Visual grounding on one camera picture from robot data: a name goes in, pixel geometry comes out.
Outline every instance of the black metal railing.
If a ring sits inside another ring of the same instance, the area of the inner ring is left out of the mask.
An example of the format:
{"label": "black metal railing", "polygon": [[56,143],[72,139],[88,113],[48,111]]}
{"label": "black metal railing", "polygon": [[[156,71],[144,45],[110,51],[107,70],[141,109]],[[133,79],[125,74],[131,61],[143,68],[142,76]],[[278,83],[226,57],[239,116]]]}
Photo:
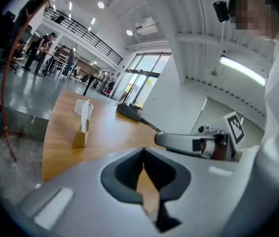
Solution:
{"label": "black metal railing", "polygon": [[69,29],[73,33],[80,36],[82,39],[93,45],[96,49],[104,53],[117,65],[123,60],[111,47],[104,43],[100,38],[88,31],[86,27],[79,24],[77,21],[70,19],[66,14],[49,7],[44,12],[44,16]]}

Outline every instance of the floor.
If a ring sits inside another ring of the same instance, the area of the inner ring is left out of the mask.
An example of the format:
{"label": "floor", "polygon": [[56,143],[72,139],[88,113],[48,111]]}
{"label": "floor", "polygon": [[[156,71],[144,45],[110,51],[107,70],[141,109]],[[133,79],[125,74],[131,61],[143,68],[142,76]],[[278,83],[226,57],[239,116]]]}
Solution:
{"label": "floor", "polygon": [[[22,113],[50,119],[55,102],[63,89],[72,90],[78,94],[83,94],[86,84],[73,78],[61,78],[58,76],[38,77],[33,74],[37,62],[31,66],[31,72],[24,70],[26,59],[20,64],[17,73],[10,70],[6,80],[5,106]],[[0,73],[0,89],[3,73]],[[105,97],[89,87],[87,97],[106,102],[117,106],[117,102]]]}
{"label": "floor", "polygon": [[[42,183],[42,151],[44,135],[54,104],[63,89],[83,94],[86,84],[72,78],[57,76],[37,77],[25,71],[20,64],[17,73],[10,70],[7,75],[5,107],[8,126],[22,132],[21,138],[11,136],[12,149],[17,157],[14,163],[9,156],[6,143],[0,139],[0,196],[18,205],[25,196]],[[3,73],[0,73],[0,89]],[[90,87],[87,97],[117,105],[117,102],[101,95]]]}

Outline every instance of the round ceiling light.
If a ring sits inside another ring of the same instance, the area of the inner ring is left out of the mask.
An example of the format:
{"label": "round ceiling light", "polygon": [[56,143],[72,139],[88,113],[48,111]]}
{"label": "round ceiling light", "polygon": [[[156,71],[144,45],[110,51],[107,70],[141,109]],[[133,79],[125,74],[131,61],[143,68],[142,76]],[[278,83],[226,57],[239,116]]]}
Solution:
{"label": "round ceiling light", "polygon": [[126,33],[127,33],[128,36],[132,36],[133,35],[133,32],[131,30],[127,30]]}
{"label": "round ceiling light", "polygon": [[103,2],[98,2],[98,7],[100,9],[103,9],[105,7],[104,3]]}

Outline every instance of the wooden tissue holder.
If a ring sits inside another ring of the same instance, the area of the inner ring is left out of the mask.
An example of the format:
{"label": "wooden tissue holder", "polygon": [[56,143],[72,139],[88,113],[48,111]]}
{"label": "wooden tissue holder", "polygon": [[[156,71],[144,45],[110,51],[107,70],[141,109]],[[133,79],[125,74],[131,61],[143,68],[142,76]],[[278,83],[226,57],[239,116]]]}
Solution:
{"label": "wooden tissue holder", "polygon": [[81,125],[79,127],[79,131],[77,132],[75,138],[74,138],[74,142],[72,143],[75,146],[79,146],[81,148],[85,148],[86,147],[86,141],[87,141],[87,137],[88,137],[88,132],[89,132],[89,122],[90,120],[87,119],[87,129],[86,129],[86,133],[81,131]]}

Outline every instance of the linear light fixture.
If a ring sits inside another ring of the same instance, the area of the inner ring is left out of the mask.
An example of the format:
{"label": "linear light fixture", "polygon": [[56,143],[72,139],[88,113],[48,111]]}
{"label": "linear light fixture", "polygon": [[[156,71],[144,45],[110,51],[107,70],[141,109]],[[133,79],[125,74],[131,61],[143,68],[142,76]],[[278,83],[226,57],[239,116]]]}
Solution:
{"label": "linear light fixture", "polygon": [[207,100],[208,100],[208,99],[205,100],[205,102],[204,102],[204,104],[203,104],[203,107],[202,107],[202,110],[201,110],[201,111],[203,111],[204,106],[205,106],[205,104],[207,103]]}
{"label": "linear light fixture", "polygon": [[239,72],[245,74],[246,76],[250,77],[251,79],[254,79],[257,83],[259,83],[262,86],[266,85],[266,80],[258,75],[256,72],[252,71],[251,69],[245,67],[244,65],[239,64],[238,62],[234,61],[231,58],[228,58],[224,55],[220,57],[219,62],[223,65],[226,65],[230,68],[233,68],[235,70],[238,70]]}

